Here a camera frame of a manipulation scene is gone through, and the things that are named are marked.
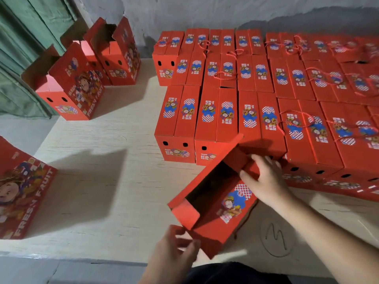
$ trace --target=gray floor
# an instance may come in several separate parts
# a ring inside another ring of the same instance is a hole
[[[57,119],[31,120],[0,115],[0,135],[33,155]],[[30,259],[7,256],[6,253],[0,256],[1,284],[135,284],[144,270],[145,265],[140,263]],[[294,284],[337,283],[329,278],[289,277]]]

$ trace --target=concrete wall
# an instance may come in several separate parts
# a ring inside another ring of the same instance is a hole
[[[73,0],[88,24],[127,16],[142,56],[161,31],[260,28],[266,31],[379,35],[379,0]]]

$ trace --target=dark clothing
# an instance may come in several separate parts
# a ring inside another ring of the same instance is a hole
[[[192,268],[183,284],[291,284],[283,274],[262,273],[238,262]]]

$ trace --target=person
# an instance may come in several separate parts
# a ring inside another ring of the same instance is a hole
[[[299,234],[339,283],[379,283],[379,249],[326,219],[294,196],[282,178],[279,162],[252,155],[260,176],[239,175],[257,198],[271,206]],[[213,263],[191,270],[199,240],[176,238],[185,228],[170,226],[157,243],[139,284],[290,283],[285,275],[261,273],[240,263]]]

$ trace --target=person's left hand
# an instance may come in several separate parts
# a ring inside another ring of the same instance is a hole
[[[168,227],[163,238],[155,245],[139,284],[179,284],[185,279],[200,249],[200,240],[176,237],[185,232],[184,227]]]

